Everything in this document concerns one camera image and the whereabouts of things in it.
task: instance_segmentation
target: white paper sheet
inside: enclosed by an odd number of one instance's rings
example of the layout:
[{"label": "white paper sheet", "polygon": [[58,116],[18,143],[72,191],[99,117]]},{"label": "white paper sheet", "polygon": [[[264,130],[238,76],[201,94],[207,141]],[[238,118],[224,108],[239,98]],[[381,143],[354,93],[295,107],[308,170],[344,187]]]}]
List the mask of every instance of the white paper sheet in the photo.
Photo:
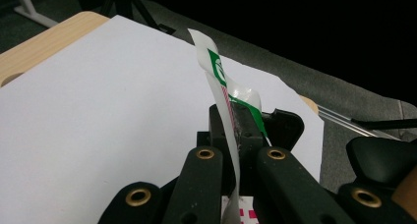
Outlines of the white paper sheet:
[{"label": "white paper sheet", "polygon": [[[0,223],[97,223],[124,186],[178,176],[214,103],[195,51],[117,16],[0,88]],[[319,181],[323,121],[278,77],[222,63],[264,112],[303,119],[292,152]]]}]

